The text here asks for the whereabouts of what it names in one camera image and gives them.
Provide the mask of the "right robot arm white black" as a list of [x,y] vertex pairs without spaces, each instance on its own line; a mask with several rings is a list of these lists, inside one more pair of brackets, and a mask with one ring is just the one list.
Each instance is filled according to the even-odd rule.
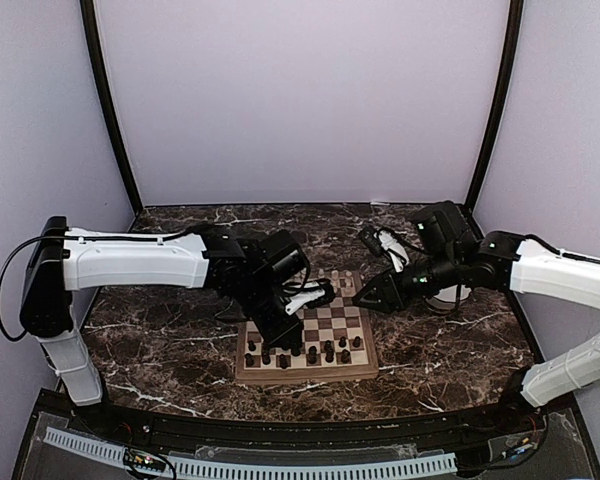
[[[373,277],[355,306],[404,310],[453,286],[538,294],[600,310],[600,259],[557,249],[535,235],[493,231],[456,253],[438,252],[400,271]],[[516,371],[490,413],[501,434],[514,432],[529,411],[600,380],[600,333],[551,360]]]

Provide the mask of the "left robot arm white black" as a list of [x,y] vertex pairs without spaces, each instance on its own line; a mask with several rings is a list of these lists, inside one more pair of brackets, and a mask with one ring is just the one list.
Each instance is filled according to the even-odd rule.
[[25,270],[19,320],[47,354],[81,417],[100,436],[121,427],[75,322],[72,292],[103,286],[160,285],[214,290],[239,305],[270,347],[297,350],[302,324],[285,286],[309,267],[293,237],[239,238],[211,224],[171,234],[114,234],[47,220]]

